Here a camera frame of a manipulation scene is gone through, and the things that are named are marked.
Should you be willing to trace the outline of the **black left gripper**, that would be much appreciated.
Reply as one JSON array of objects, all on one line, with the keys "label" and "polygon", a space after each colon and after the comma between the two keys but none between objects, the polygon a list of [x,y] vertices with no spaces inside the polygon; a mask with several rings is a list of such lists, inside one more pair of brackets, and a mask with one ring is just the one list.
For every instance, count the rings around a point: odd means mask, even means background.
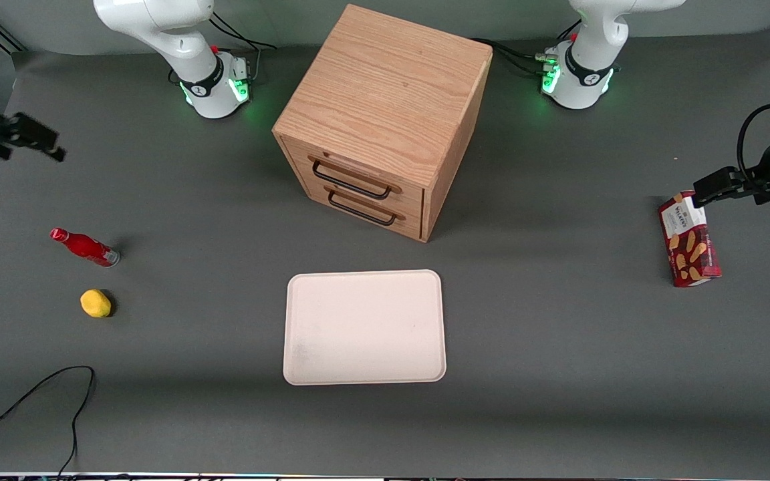
[{"label": "black left gripper", "polygon": [[694,182],[694,199],[700,200],[700,207],[721,200],[736,200],[748,196],[752,196],[757,205],[770,202],[770,146],[764,150],[757,165],[746,167],[743,160],[745,135],[746,131],[740,131],[737,140],[738,170],[719,168]]}]

